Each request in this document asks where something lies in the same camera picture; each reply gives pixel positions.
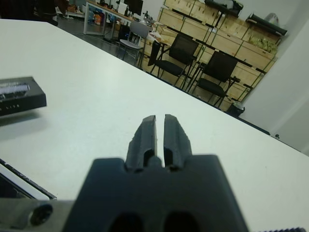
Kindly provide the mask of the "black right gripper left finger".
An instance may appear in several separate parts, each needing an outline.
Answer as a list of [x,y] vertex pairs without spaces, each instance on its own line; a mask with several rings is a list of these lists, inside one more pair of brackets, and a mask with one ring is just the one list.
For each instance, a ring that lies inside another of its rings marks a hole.
[[126,169],[139,172],[146,168],[149,160],[157,155],[156,117],[145,117],[129,143],[126,156]]

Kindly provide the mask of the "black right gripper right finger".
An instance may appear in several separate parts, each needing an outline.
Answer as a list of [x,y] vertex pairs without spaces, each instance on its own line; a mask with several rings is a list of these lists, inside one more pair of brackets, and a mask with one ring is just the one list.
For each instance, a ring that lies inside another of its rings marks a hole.
[[164,121],[164,162],[170,170],[184,168],[185,161],[192,156],[191,143],[177,117],[166,114]]

